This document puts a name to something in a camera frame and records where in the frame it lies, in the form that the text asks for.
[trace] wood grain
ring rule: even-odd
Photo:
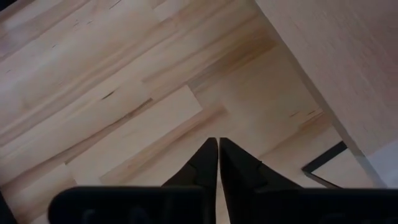
[[[398,146],[397,1],[256,2],[319,91],[349,148],[382,178],[389,176],[385,182],[398,183],[396,166],[384,172],[375,166],[395,163],[380,154]]]
[[[252,2],[21,0],[0,23],[0,185],[19,223],[47,223],[75,185],[161,185],[208,137],[321,187],[300,168],[341,140]]]

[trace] wooden floor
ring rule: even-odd
[[[0,21],[0,184],[20,223],[76,185],[161,185],[210,136],[321,187],[300,168],[341,139],[251,1],[19,0]]]

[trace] black frame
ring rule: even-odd
[[[324,185],[327,188],[331,189],[340,189],[342,187],[339,187],[315,174],[312,172],[317,170],[319,167],[323,166],[326,164],[328,161],[332,160],[334,157],[336,157],[338,154],[344,152],[347,150],[347,145],[344,142],[339,142],[337,145],[333,146],[331,149],[327,150],[324,152],[322,155],[318,156],[316,159],[308,163],[302,168],[302,171],[304,174],[314,180],[315,182],[318,182],[319,184]]]

